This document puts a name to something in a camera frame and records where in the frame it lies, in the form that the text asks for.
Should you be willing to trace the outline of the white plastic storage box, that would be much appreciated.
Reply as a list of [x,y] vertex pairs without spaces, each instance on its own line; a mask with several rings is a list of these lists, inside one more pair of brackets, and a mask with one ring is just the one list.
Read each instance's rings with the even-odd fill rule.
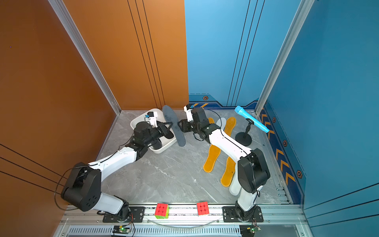
[[133,138],[127,145],[137,150],[139,155],[148,150],[160,154],[177,142],[172,125],[165,120],[160,109],[146,111],[131,121]]

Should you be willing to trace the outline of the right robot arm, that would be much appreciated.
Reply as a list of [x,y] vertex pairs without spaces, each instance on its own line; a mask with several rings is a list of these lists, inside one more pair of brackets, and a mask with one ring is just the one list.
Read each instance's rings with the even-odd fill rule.
[[184,111],[187,118],[179,122],[181,131],[199,135],[201,140],[216,146],[234,161],[235,173],[229,191],[232,195],[239,196],[235,204],[235,215],[242,222],[253,221],[258,214],[256,199],[270,178],[263,152],[240,144],[220,126],[210,123],[203,108],[188,104]]

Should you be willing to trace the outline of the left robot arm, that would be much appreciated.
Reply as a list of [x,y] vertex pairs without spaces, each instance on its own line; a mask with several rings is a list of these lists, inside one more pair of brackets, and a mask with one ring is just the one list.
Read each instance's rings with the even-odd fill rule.
[[127,143],[112,155],[89,164],[78,163],[69,169],[61,198],[83,212],[96,210],[125,222],[130,215],[128,201],[103,193],[101,184],[120,168],[141,159],[149,147],[160,146],[160,138],[172,138],[172,125],[172,122],[158,122],[157,126],[146,121],[137,123]]

